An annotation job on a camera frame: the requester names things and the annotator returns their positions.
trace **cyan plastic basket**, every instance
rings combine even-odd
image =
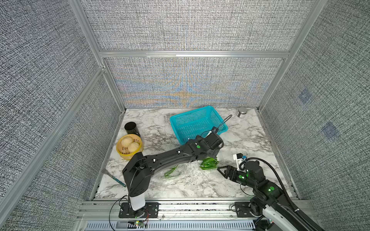
[[[190,112],[184,112],[172,116],[170,119],[172,129],[180,144],[185,144],[188,139],[194,139],[197,135],[206,137],[213,127],[218,127],[223,119],[212,106],[198,108]],[[226,124],[219,127],[217,134],[228,130]]]

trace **marble countertop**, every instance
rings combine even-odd
[[[159,154],[180,146],[170,124],[170,117],[192,110],[191,108],[168,109],[128,109],[117,135],[119,138],[126,135],[124,125],[133,121],[137,124],[141,139],[144,143],[143,155]],[[289,195],[291,193],[278,165],[274,153],[265,137],[265,133],[254,109],[249,109],[245,118],[236,116],[236,109],[216,109],[222,118],[232,114],[227,121],[228,131],[220,137],[225,145],[218,153],[218,166],[236,166],[233,154],[243,153],[248,157],[259,157],[269,162],[282,179]],[[106,169],[124,182],[122,170],[128,163],[120,157],[114,145]],[[181,164],[172,173],[174,177],[164,178],[163,170],[152,176],[146,198],[184,198],[184,197],[246,197],[238,183],[226,180],[216,169],[202,170],[201,161]],[[279,184],[272,170],[260,163],[267,179]],[[242,186],[244,192],[253,195],[252,189]],[[103,175],[95,199],[120,198],[127,194],[127,188],[121,186],[112,178]]]

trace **metal canister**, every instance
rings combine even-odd
[[[246,107],[239,107],[238,108],[238,117],[239,118],[244,118],[245,114],[247,114],[247,108]]]

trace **metal mounting plate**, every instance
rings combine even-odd
[[[255,217],[248,208],[249,202],[235,202],[236,215],[238,217]]]
[[[147,205],[147,211],[149,213],[149,218],[157,218],[158,217],[158,202],[148,202]],[[122,203],[120,213],[118,214],[119,218],[135,218],[137,217],[136,211],[132,210],[129,203]],[[143,216],[140,218],[146,218],[147,213],[144,212]]]

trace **aluminum frame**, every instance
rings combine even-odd
[[[156,220],[254,220],[255,218],[238,218],[230,208],[235,202],[249,202],[248,198],[152,198],[147,202],[158,202],[158,218]],[[84,230],[87,221],[107,221],[110,214],[111,222],[128,221],[133,219],[122,219],[118,217],[119,205],[112,205],[115,200],[110,201],[84,201],[77,216],[74,226],[75,231]],[[296,200],[294,203],[315,222],[321,225],[319,217],[309,200]]]
[[[287,58],[288,51],[100,51],[101,58],[106,57],[218,57],[218,58]]]
[[[106,69],[106,73],[104,73],[105,80],[108,84],[109,89],[111,90],[112,96],[114,100],[117,103],[118,108],[121,110],[121,112],[126,111],[125,104],[123,102],[123,99],[121,97],[120,92],[118,91],[117,85],[114,82],[114,79],[112,77],[112,74],[109,71],[109,68],[107,64],[104,62],[104,60],[99,55],[99,45],[98,42],[95,39],[94,33],[91,30],[90,24],[87,20],[87,17],[85,15],[85,12],[83,10],[83,7],[79,0],[68,0],[70,3],[70,6],[76,15],[77,21],[85,34],[86,40],[89,43],[89,46],[91,48],[91,51],[99,65],[103,65]]]
[[[101,164],[101,167],[100,167],[100,171],[99,171],[99,174],[95,180],[95,183],[94,183],[94,186],[92,188],[92,191],[91,191],[91,194],[89,196],[89,200],[92,201],[95,197],[95,194],[98,190],[98,187],[99,187],[99,184],[101,182],[101,179],[103,177],[103,173],[101,172],[101,170],[105,169],[107,163],[108,163],[108,160],[109,160],[109,157],[111,155],[111,152],[112,152],[112,149],[113,149],[113,146],[114,146],[114,143],[115,143],[115,140],[117,138],[117,135],[118,135],[118,132],[120,131],[120,127],[121,127],[121,124],[122,124],[122,120],[123,120],[123,117],[124,117],[125,113],[121,113],[120,117],[119,117],[119,120],[118,120],[118,123],[117,123],[117,126],[116,128],[114,129],[114,134],[112,136],[112,139],[111,139],[111,143],[109,144],[109,148],[105,154],[105,158],[103,160],[103,163]]]
[[[15,182],[12,184],[11,188],[6,192],[0,201],[0,228],[4,225],[10,213],[18,204],[24,192],[27,190],[32,180],[43,166],[44,162],[64,134],[65,130],[81,108],[82,104],[85,102],[90,92],[93,90],[95,84],[99,80],[99,77],[102,75],[103,70],[103,66],[100,66],[96,69],[93,76],[80,91],[79,95],[75,98],[49,136],[43,141],[30,162],[23,169]]]
[[[308,13],[303,25],[301,26],[300,31],[298,32],[298,35],[296,36],[296,39],[294,43],[292,44],[292,47],[290,48],[290,54],[286,60],[283,61],[282,65],[280,66],[279,70],[277,71],[275,77],[270,82],[266,92],[264,93],[259,106],[258,110],[260,112],[263,112],[267,102],[271,98],[272,94],[274,93],[276,87],[278,86],[280,80],[283,78],[286,70],[290,66],[291,62],[294,59],[294,56],[297,54],[299,48],[301,47],[304,39],[310,32],[310,29],[312,28],[313,24],[315,23],[317,17],[319,16],[321,10],[326,5],[327,0],[316,0]]]
[[[284,158],[281,155],[281,152],[280,152],[280,150],[279,150],[279,148],[278,148],[278,146],[275,142],[275,139],[271,135],[270,129],[268,128],[267,124],[265,123],[265,119],[263,118],[262,114],[257,109],[255,109],[255,111],[256,111],[257,117],[258,117],[258,119],[259,119],[259,121],[262,125],[263,131],[265,132],[265,134],[266,134],[266,136],[269,140],[271,149],[272,149],[273,153],[275,154],[277,163],[279,164],[279,167],[281,168],[281,171],[283,172],[285,180],[287,181],[288,184],[292,185],[292,187],[290,188],[291,193],[293,194],[293,196],[296,196],[298,199],[301,199],[302,197],[300,196],[300,194],[297,190],[297,186],[294,183],[292,175],[290,174],[290,171],[289,171],[289,169],[288,169],[288,167],[287,167],[287,165],[284,161]]]

